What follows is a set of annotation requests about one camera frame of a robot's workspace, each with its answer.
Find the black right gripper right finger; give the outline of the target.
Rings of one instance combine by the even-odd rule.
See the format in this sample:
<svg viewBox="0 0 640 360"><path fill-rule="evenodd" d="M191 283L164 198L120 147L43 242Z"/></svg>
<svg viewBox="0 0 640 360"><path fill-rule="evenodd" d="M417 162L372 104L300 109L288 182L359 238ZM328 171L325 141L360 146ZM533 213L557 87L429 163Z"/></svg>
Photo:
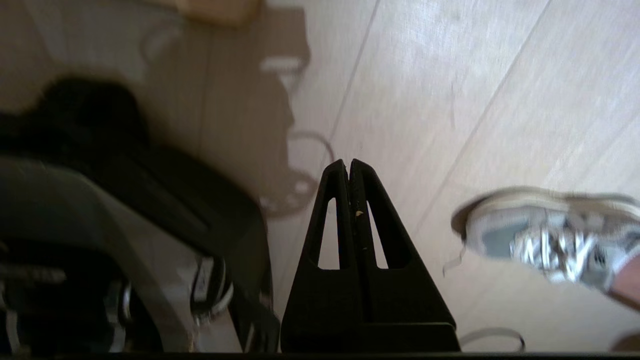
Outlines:
<svg viewBox="0 0 640 360"><path fill-rule="evenodd" d="M354 159L350 206L365 318L457 326L374 168Z"/></svg>

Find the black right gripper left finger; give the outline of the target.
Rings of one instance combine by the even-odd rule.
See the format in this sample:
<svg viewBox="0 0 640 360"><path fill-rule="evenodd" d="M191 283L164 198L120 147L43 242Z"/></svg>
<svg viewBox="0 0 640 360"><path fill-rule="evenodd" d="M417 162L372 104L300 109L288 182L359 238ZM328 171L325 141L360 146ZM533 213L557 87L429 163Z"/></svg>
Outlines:
<svg viewBox="0 0 640 360"><path fill-rule="evenodd" d="M375 265L370 211L357 197L359 160L327 166L318 185L304 245L281 327L284 353L369 353L371 319L368 271ZM329 202L336 204L338 269L319 260Z"/></svg>

